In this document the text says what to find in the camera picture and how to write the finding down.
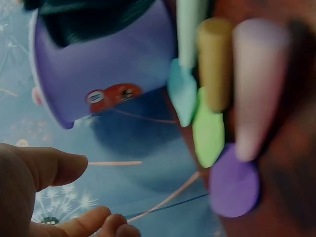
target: blue background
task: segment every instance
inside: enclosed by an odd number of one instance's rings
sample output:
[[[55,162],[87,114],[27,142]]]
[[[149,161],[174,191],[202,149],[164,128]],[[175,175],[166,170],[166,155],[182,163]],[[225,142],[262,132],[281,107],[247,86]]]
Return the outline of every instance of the blue background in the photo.
[[[116,110],[80,119],[71,130],[55,124],[43,107],[32,102],[29,22],[30,14],[13,0],[0,0],[0,142],[16,145],[24,139],[29,146],[52,146],[86,155],[91,162],[142,161],[130,166],[89,165],[70,191],[54,188],[53,197],[48,190],[39,194],[34,220],[58,215],[64,221],[97,205],[129,219],[163,201],[196,172],[159,90],[120,104]],[[90,200],[86,206],[84,197]],[[224,236],[208,200],[198,179],[133,225],[145,237]]]

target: hand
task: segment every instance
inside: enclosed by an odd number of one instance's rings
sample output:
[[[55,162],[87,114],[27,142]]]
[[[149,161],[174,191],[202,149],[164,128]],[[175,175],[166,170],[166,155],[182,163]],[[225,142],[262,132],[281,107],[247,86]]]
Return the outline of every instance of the hand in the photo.
[[[0,144],[0,236],[6,237],[140,237],[139,231],[107,207],[97,207],[59,225],[31,222],[35,193],[78,179],[86,157],[53,148]]]

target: purple disc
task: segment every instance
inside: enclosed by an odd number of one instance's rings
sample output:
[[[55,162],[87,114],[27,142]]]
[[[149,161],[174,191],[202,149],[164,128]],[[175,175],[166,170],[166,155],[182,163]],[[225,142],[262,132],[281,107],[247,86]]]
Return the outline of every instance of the purple disc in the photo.
[[[210,203],[224,217],[239,217],[249,212],[259,196],[259,176],[252,163],[236,158],[235,145],[227,144],[210,175]]]

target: red sticker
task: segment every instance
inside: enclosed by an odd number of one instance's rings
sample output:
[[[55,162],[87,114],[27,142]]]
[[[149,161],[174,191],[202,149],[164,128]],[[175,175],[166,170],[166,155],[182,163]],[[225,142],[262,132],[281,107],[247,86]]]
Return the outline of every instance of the red sticker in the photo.
[[[117,84],[105,90],[93,90],[86,96],[92,113],[99,113],[128,99],[135,98],[143,90],[134,84]]]

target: blue piece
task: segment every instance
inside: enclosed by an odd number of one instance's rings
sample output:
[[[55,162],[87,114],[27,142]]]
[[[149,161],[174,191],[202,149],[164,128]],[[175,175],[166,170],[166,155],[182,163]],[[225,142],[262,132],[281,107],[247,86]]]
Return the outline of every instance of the blue piece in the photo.
[[[190,124],[197,99],[197,82],[191,75],[191,70],[181,68],[176,58],[171,62],[170,78],[167,82],[168,95],[177,112],[180,125]]]

